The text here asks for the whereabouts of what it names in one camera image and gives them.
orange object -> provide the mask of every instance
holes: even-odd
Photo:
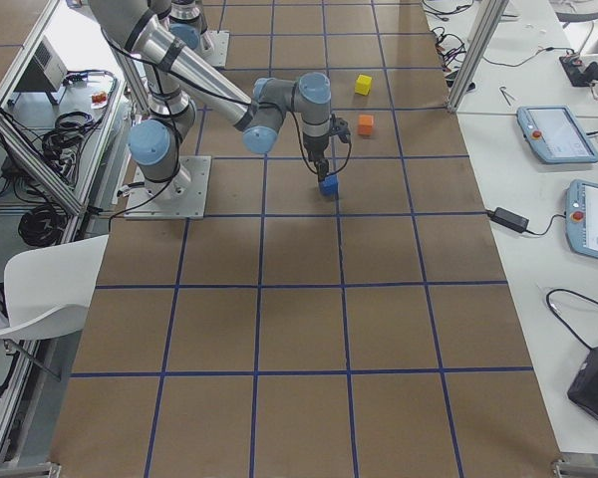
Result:
[[[361,136],[369,136],[375,128],[375,117],[372,115],[359,115],[357,133]]]

